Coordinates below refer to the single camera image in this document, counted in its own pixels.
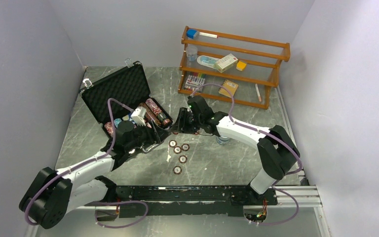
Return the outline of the orange brown chip row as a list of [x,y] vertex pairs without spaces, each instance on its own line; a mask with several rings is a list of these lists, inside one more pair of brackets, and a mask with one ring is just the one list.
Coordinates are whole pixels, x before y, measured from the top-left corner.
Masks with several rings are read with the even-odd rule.
[[147,120],[153,120],[157,126],[162,127],[162,123],[160,122],[160,120],[145,103],[140,103],[139,106],[146,109],[145,117],[147,118]]

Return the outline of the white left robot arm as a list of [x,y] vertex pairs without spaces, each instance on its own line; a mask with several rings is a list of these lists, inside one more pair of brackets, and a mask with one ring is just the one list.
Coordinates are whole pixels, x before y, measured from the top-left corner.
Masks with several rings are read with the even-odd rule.
[[104,175],[123,165],[138,152],[148,153],[171,133],[182,133],[187,108],[180,108],[170,130],[152,120],[138,124],[136,119],[121,121],[113,136],[95,155],[77,164],[54,170],[40,170],[19,203],[25,220],[32,226],[50,229],[72,210],[89,204],[128,204],[117,195],[117,185]]

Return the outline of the purple red chip row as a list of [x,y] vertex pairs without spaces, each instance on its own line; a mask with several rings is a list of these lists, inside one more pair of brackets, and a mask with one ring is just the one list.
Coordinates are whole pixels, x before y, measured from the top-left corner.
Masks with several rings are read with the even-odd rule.
[[162,108],[151,98],[145,101],[145,104],[149,107],[149,109],[154,113],[157,119],[160,121],[162,126],[170,126],[172,124],[172,120],[164,113]]

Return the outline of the blue white ceramic jar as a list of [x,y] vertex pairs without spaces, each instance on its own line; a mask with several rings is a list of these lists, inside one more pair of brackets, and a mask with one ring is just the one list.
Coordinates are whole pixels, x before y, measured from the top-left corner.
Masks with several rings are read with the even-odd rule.
[[217,136],[216,141],[219,145],[227,145],[230,142],[230,138],[224,136]]

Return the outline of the white pen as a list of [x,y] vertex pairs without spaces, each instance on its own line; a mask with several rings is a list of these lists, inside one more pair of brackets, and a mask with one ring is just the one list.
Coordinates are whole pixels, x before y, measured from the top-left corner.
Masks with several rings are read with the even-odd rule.
[[262,97],[261,97],[261,94],[260,94],[260,91],[259,91],[259,85],[258,84],[255,84],[255,90],[256,90],[257,97],[258,97],[258,101],[261,103],[262,102]]

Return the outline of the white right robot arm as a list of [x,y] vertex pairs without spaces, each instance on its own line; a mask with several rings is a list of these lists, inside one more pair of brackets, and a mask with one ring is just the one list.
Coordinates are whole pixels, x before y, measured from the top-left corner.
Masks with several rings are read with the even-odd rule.
[[177,124],[179,133],[194,134],[202,129],[218,138],[233,139],[257,150],[262,168],[250,181],[246,192],[251,204],[264,200],[265,191],[292,174],[290,170],[296,163],[302,169],[300,152],[283,127],[254,126],[233,118],[231,113],[214,112],[199,95],[190,96],[188,106],[180,108]]

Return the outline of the orange spiral notebook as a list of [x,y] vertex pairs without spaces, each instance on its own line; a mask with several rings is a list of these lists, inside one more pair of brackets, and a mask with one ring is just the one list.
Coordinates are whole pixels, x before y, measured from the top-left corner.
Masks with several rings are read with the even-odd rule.
[[231,98],[235,95],[239,85],[226,79],[222,83],[222,87],[219,89],[219,94]]

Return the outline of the clear plastic cup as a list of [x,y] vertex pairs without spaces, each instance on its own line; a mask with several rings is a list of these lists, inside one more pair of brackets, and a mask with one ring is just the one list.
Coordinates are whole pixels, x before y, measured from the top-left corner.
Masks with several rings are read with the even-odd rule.
[[198,48],[194,45],[186,47],[186,57],[188,62],[196,61],[198,58]]

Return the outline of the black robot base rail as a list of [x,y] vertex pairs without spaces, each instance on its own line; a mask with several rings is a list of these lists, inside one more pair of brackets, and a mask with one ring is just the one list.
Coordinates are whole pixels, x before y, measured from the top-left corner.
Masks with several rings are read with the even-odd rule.
[[215,215],[242,217],[247,206],[277,205],[276,192],[256,193],[248,185],[230,186],[117,186],[109,189],[104,201],[143,201],[123,204],[121,218],[173,215]]

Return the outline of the white cardboard box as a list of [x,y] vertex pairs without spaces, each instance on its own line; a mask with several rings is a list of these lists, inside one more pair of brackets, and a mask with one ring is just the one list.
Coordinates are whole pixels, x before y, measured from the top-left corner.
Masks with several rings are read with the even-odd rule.
[[233,54],[228,54],[225,57],[217,60],[214,64],[214,68],[223,73],[238,62],[238,59]]

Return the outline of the coloured marker pack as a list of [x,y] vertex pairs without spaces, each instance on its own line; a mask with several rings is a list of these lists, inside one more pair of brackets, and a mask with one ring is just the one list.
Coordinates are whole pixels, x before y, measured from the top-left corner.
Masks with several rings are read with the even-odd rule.
[[188,72],[183,88],[191,92],[193,91],[201,92],[202,88],[200,87],[204,85],[205,82],[206,82],[205,74]]

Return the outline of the yellow small block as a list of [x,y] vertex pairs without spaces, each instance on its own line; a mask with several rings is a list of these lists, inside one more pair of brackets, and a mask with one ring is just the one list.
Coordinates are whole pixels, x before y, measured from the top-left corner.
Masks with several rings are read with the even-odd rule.
[[237,64],[236,64],[236,69],[238,71],[244,71],[247,67],[247,63],[246,62],[243,62],[243,61],[238,61]]

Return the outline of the orange wooden shelf rack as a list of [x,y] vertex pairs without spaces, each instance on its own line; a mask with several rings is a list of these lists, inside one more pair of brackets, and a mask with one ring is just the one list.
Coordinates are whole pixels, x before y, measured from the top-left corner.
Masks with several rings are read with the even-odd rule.
[[[217,39],[199,36],[196,39],[189,39],[186,36],[188,29],[196,29],[200,32],[216,34]],[[261,109],[267,109],[270,105],[271,91],[279,85],[279,71],[283,62],[288,62],[291,57],[290,44],[288,42],[277,42],[265,39],[238,36],[215,31],[202,30],[185,27],[181,37],[184,52],[179,69],[182,72],[178,92],[191,94],[185,90],[184,83],[188,72],[206,75],[206,82],[200,88],[200,94],[206,98],[229,102],[230,98],[219,94],[224,80],[228,79],[239,85],[235,95],[235,102]],[[228,54],[233,54],[238,61],[247,63],[244,71],[238,71],[236,64],[223,73],[216,69],[208,68],[197,63],[188,62],[186,57],[186,47],[194,45],[198,48],[198,56],[206,55],[215,58],[223,58]],[[258,101],[255,84],[259,85],[262,102]]]

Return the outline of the black poker chip case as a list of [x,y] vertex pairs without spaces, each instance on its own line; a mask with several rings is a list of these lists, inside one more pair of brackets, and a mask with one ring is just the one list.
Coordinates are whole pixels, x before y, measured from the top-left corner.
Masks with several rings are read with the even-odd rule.
[[[80,96],[109,139],[112,139],[112,137],[107,134],[104,124],[116,118],[122,119],[132,114],[140,103],[145,103],[149,98],[153,99],[162,108],[164,113],[172,120],[172,124],[167,127],[159,127],[153,120],[145,118],[146,126],[153,127],[156,130],[160,137],[160,143],[170,135],[173,119],[158,101],[151,96],[143,65],[139,61],[91,84],[86,81],[84,84],[85,88],[80,92]],[[112,152],[115,154],[114,157],[120,160],[126,160],[142,153],[141,150],[132,150],[130,153],[117,153],[114,151],[114,147]]]

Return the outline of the green red chip row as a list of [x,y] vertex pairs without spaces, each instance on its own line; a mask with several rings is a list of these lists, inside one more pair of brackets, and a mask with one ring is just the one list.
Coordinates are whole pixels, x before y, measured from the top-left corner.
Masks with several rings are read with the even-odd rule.
[[113,124],[111,122],[107,122],[104,124],[104,128],[107,132],[107,134],[110,136],[110,137],[113,137],[114,135],[114,127],[113,127]]

